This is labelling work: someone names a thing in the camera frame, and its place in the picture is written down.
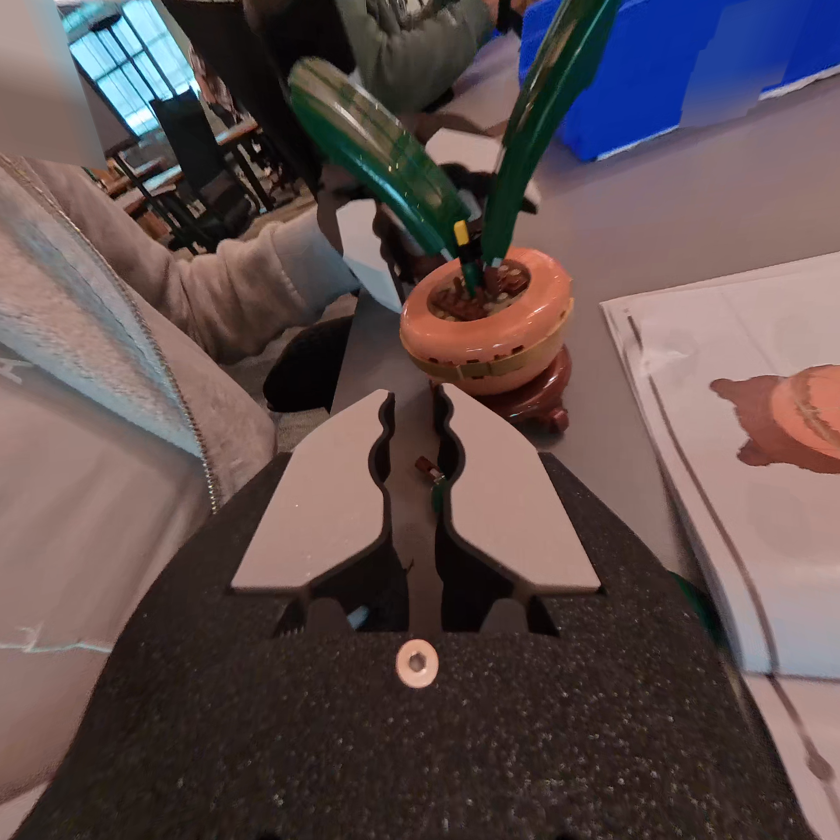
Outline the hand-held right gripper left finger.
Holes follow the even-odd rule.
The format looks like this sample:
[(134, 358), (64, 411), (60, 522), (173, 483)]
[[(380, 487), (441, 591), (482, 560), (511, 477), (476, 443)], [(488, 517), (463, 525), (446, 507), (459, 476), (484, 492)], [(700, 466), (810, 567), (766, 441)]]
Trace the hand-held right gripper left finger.
[(295, 447), (231, 581), (237, 593), (314, 594), (389, 542), (395, 396), (377, 390)]

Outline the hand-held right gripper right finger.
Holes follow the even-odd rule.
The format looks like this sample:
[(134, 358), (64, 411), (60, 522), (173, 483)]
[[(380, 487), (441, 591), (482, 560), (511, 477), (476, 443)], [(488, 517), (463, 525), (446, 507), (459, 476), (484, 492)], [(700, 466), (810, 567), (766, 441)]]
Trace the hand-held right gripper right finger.
[(442, 524), (455, 546), (525, 595), (593, 594), (602, 583), (538, 450), (452, 384), (434, 394)]

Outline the long dark green toy leaf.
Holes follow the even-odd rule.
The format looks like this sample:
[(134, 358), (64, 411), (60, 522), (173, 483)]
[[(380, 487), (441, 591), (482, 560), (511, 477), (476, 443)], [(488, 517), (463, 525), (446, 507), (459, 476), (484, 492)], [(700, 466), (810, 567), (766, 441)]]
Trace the long dark green toy leaf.
[[(499, 185), (501, 180), (518, 186), (529, 184), (560, 123), (592, 84), (621, 4), (565, 1), (559, 6), (502, 136), (494, 172)], [(486, 210), (480, 240), (481, 258), (492, 269), (501, 265), (510, 247), (500, 254), (498, 247), (507, 225), (498, 218), (497, 212)]]
[(327, 160), (387, 205), (428, 256), (458, 254), (455, 225), (469, 208), (419, 140), (359, 84), (327, 60), (299, 59), (288, 101)]

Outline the toy flower pot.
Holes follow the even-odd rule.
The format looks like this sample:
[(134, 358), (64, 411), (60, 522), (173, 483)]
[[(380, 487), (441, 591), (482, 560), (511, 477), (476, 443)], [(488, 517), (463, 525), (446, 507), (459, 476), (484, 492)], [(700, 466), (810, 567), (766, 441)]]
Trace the toy flower pot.
[(512, 247), (489, 283), (470, 297), (458, 261), (436, 268), (406, 300), (402, 346), (432, 387), (454, 385), (510, 424), (562, 434), (572, 278), (556, 259)]

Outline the building instruction booklet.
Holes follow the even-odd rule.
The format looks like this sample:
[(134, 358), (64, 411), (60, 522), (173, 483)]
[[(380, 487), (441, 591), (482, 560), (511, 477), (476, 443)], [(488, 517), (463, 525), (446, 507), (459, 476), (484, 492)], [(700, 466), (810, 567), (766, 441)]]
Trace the building instruction booklet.
[(838, 838), (838, 253), (601, 305), (735, 666)]

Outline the brown-edged grey desk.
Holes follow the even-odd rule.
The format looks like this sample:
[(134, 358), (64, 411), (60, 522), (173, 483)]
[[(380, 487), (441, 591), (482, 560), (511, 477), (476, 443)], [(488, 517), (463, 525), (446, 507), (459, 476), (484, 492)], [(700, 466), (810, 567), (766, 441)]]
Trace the brown-edged grey desk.
[(417, 138), (426, 143), (437, 131), (450, 129), (499, 139), (520, 91), (519, 54), (520, 38), (514, 32), (492, 39), (457, 79), (453, 100), (417, 118)]

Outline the blue plastic bin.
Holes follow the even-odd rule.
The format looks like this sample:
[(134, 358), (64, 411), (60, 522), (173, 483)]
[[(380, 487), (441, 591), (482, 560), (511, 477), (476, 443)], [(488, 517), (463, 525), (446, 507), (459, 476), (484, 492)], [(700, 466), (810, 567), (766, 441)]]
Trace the blue plastic bin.
[(767, 88), (839, 64), (838, 1), (622, 2), (558, 137), (600, 160), (745, 116)]

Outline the white paper sheet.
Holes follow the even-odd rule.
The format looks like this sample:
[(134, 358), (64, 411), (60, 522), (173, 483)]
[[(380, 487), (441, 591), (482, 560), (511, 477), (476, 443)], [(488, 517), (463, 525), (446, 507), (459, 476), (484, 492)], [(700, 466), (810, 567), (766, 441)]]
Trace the white paper sheet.
[(793, 81), (785, 82), (775, 87), (769, 87), (760, 93), (759, 101), (781, 98), (785, 95), (788, 95), (789, 93), (793, 93), (807, 88), (818, 81), (824, 81), (833, 77), (837, 77), (839, 75), (839, 70), (840, 67), (839, 64), (837, 64), (828, 67), (824, 70), (819, 70), (811, 75), (804, 76)]

